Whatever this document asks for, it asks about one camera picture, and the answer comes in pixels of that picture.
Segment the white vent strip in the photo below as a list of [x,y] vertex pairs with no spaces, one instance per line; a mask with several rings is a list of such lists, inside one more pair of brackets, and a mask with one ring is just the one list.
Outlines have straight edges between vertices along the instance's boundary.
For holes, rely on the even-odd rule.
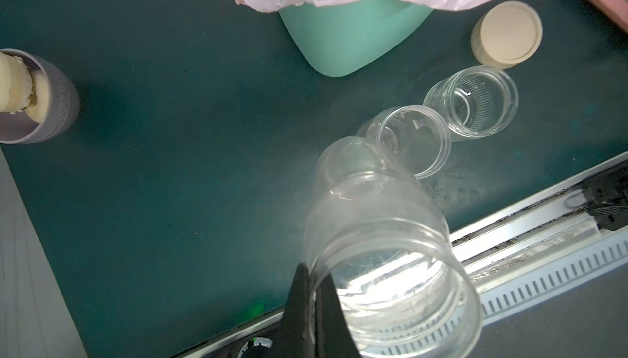
[[593,221],[582,222],[474,272],[472,280],[479,294],[479,308],[461,302],[435,329],[422,329],[419,340],[385,348],[381,356],[428,356],[427,351],[439,343],[461,335],[464,315],[478,315],[481,325],[490,325],[626,263],[626,227],[600,230]]

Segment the beige lid glass peanut jar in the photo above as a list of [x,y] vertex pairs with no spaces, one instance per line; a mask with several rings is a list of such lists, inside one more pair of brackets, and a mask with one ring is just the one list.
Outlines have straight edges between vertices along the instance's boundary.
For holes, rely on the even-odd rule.
[[423,105],[444,118],[454,142],[479,140],[501,132],[513,121],[519,94],[505,71],[480,65],[434,85]]

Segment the mint green trash bin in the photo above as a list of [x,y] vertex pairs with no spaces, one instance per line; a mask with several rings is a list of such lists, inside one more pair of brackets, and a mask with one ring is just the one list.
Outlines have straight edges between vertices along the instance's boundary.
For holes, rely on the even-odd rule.
[[387,54],[433,10],[399,0],[362,0],[340,6],[289,6],[281,20],[318,73],[341,78]]

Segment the red lid peanut jar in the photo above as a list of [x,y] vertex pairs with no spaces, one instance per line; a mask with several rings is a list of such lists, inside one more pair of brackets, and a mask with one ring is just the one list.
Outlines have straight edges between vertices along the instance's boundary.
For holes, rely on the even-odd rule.
[[349,136],[316,166],[304,260],[331,278],[364,357],[465,357],[482,330],[479,295],[443,212],[395,156]]
[[386,109],[364,123],[358,135],[389,149],[418,180],[439,172],[451,153],[451,133],[445,119],[420,104]]

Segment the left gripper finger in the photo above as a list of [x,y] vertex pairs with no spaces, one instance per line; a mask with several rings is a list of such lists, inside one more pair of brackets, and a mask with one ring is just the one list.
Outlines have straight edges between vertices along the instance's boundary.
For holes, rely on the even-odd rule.
[[297,266],[274,340],[274,356],[361,357],[332,276],[315,282],[304,263]]

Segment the grey bowl with buns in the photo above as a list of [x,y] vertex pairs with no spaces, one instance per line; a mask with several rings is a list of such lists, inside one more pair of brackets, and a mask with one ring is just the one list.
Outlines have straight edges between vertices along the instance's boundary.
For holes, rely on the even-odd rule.
[[21,50],[1,50],[1,142],[34,144],[67,131],[80,112],[78,91],[60,69]]

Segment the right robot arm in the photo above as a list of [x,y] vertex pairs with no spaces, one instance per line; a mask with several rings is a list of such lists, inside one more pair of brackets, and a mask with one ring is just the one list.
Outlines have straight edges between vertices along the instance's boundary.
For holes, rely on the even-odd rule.
[[601,230],[627,227],[627,162],[623,162],[584,181],[585,211]]

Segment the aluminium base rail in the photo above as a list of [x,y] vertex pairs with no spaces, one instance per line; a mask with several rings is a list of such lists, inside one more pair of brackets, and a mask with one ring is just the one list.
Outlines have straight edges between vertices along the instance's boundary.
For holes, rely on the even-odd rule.
[[472,279],[474,272],[582,222],[593,221],[598,227],[596,220],[585,211],[582,184],[623,162],[627,162],[626,153],[454,232],[451,236],[454,254]]

